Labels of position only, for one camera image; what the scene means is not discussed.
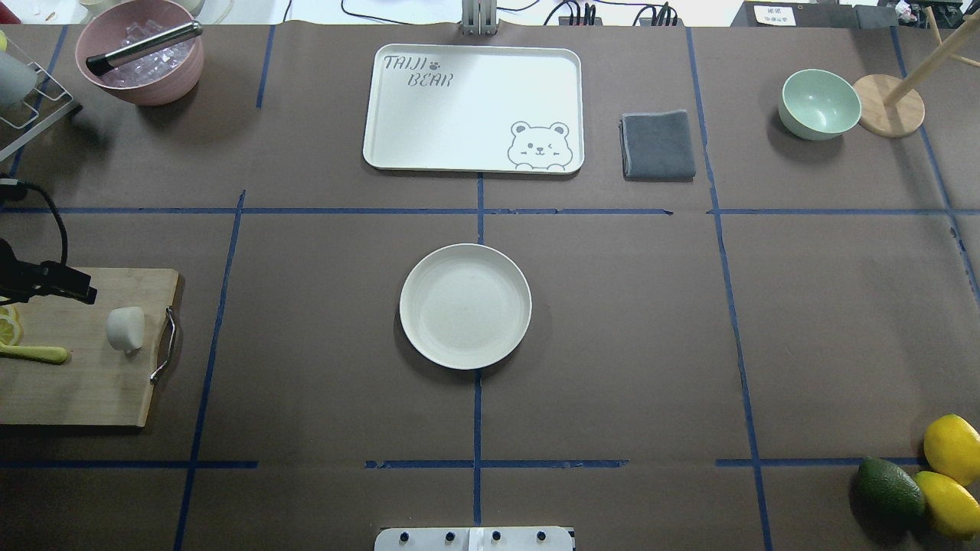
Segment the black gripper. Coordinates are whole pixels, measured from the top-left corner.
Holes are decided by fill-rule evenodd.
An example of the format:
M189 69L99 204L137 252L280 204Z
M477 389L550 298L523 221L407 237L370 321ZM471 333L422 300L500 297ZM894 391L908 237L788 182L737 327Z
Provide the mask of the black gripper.
M90 283L90 275L62 262L18 260L11 245L1 240L1 295L8 302L28 303L35 296L55 295L92 305L97 289Z

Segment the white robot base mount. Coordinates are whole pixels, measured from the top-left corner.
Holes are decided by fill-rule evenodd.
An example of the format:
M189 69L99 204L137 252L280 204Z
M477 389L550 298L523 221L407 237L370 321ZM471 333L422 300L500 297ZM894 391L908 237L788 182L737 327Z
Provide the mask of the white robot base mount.
M575 550L574 530L559 526L391 527L374 550Z

